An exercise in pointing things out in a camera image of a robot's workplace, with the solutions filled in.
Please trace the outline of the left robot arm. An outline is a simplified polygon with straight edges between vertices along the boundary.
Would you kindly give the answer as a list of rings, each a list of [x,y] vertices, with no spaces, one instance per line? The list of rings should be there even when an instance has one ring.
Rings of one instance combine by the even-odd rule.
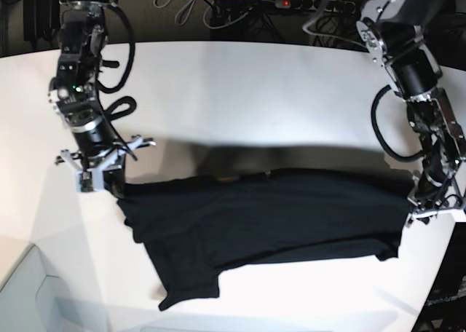
[[[449,0],[364,0],[356,22],[359,47],[385,70],[388,84],[371,105],[371,124],[384,152],[398,162],[422,163],[408,195],[408,221],[428,223],[443,211],[465,209],[456,174],[465,163],[465,134],[446,91],[441,67],[424,38],[427,25]],[[411,156],[395,153],[383,138],[376,118],[381,99],[393,92],[406,104],[408,123],[421,149]]]

